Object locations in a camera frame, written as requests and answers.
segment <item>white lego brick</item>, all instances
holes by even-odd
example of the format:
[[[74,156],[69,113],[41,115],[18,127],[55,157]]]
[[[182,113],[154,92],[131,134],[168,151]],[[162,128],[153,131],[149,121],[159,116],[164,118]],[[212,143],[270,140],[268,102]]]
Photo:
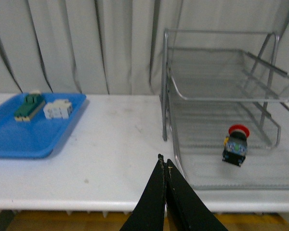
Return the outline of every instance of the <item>white lego brick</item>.
[[[73,111],[73,106],[67,99],[55,100],[44,107],[46,118],[63,118],[68,119]]]

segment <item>wooden floor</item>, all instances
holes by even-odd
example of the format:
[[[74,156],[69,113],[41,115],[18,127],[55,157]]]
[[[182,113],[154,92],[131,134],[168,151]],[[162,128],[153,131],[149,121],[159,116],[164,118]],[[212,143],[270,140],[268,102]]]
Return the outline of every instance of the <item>wooden floor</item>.
[[[289,231],[289,224],[279,215],[221,214],[217,219],[230,231]],[[101,212],[22,211],[7,231],[118,231],[129,215]],[[164,230],[169,230],[165,219]]]

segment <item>metal mesh tray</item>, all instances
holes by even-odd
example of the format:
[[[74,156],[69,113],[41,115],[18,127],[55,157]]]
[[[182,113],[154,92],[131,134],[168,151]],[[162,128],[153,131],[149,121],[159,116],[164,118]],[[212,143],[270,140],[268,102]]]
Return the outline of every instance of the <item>metal mesh tray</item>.
[[[197,101],[289,101],[287,73],[242,50],[172,50],[168,62],[177,93]]]
[[[187,102],[173,88],[169,100],[175,157],[194,189],[289,189],[289,112],[282,104],[269,104],[270,114],[254,103]],[[223,140],[238,122],[251,130],[242,167],[222,161]]]

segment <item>lego block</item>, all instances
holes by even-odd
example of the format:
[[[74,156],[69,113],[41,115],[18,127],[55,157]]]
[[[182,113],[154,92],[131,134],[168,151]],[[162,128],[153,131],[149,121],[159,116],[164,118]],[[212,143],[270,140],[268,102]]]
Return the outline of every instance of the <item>lego block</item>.
[[[45,100],[42,95],[28,94],[24,103],[14,113],[14,118],[18,122],[30,121],[44,105]]]
[[[44,107],[47,119],[63,118],[68,119],[73,111],[72,103],[66,99],[55,100]]]

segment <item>silver wire rack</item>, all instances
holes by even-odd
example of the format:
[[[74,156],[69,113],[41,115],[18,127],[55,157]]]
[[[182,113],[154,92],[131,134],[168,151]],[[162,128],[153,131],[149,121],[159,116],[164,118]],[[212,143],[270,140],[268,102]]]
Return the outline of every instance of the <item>silver wire rack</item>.
[[[248,47],[236,36],[257,39]],[[163,138],[168,119],[175,159],[194,189],[289,189],[289,76],[274,66],[278,40],[267,32],[165,30]],[[238,123],[250,129],[242,167],[222,162],[223,140]]]

